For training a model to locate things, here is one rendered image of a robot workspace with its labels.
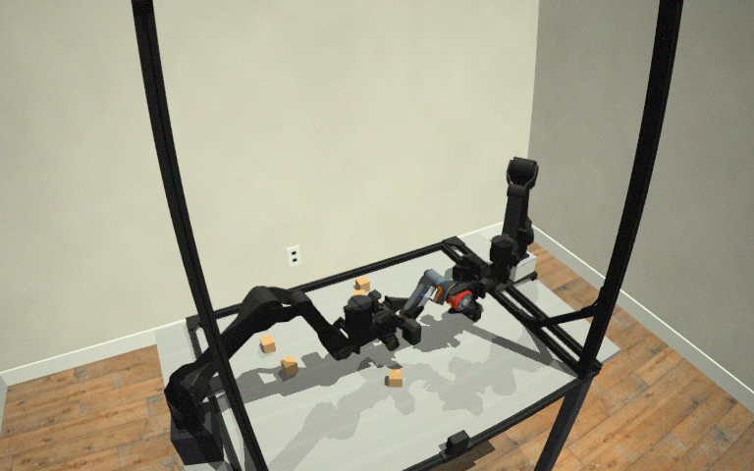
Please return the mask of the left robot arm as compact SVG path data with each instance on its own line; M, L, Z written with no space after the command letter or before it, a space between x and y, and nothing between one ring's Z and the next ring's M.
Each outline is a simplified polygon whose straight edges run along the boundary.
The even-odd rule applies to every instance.
M252 335L267 331L276 323L290 322L296 316L302 316L327 351L340 361L350 357L352 352L360 354L362 346L378 337L372 323L369 296L352 296L344 306L344 312L345 319L339 317L333 325L330 324L331 327L302 290L256 286L246 295L237 318L221 336L230 359ZM170 376L164 394L178 433L204 429L205 413L200 403L211 394L209 382L216 373L208 346L194 362L181 366Z

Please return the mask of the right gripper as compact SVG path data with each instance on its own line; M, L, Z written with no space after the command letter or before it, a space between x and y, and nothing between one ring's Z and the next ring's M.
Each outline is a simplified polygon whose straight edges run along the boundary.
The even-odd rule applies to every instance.
M456 311L453 307L451 307L448 310L448 313L462 313L473 322L476 322L481 319L482 312L482 306L476 302L476 299L478 299L478 297L484 299L486 297L486 292L488 292L489 290L495 291L497 285L500 282L500 279L498 273L493 268L486 267L486 262L475 256L474 254L469 253L463 256L462 266L464 266L465 268L469 266L470 268L465 269L461 267L460 278L453 286L453 288L449 291L449 295L453 296L469 290L472 293L472 299L465 309ZM485 277L482 278L482 276L484 276L484 272Z

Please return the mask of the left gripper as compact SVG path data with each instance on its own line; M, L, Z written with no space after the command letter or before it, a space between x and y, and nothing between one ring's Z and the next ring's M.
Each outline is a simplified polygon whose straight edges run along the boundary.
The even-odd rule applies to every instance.
M367 296L372 299L372 323L376 328L378 340L382 340L384 335L399 328L403 329L403 339L410 344L416 345L421 342L421 325L415 320L424 310L424 306L408 309L404 312L404 316L399 317L396 313L404 307L408 298L386 295L385 300L380 303L378 299L382 294L376 289L369 292ZM376 314L378 312L379 314Z

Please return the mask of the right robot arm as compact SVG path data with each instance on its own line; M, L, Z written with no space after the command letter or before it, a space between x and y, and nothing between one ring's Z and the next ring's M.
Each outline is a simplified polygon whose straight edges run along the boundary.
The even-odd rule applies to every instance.
M493 268L498 273L499 284L503 283L506 285L509 281L512 267L516 267L519 261L529 257L529 254L525 252L527 250L525 244L530 245L534 240L534 232L531 229L532 221L527 216L529 190L535 186L538 175L537 169L539 170L539 166L534 160L514 156L513 160L509 161L507 168L507 182L509 185L507 190L508 202L503 230L501 235L492 237L491 256L489 253L492 264L488 267ZM462 257L465 255L467 254L458 258L457 264L453 267L452 279L456 282L460 277ZM469 269L470 267L466 268Z

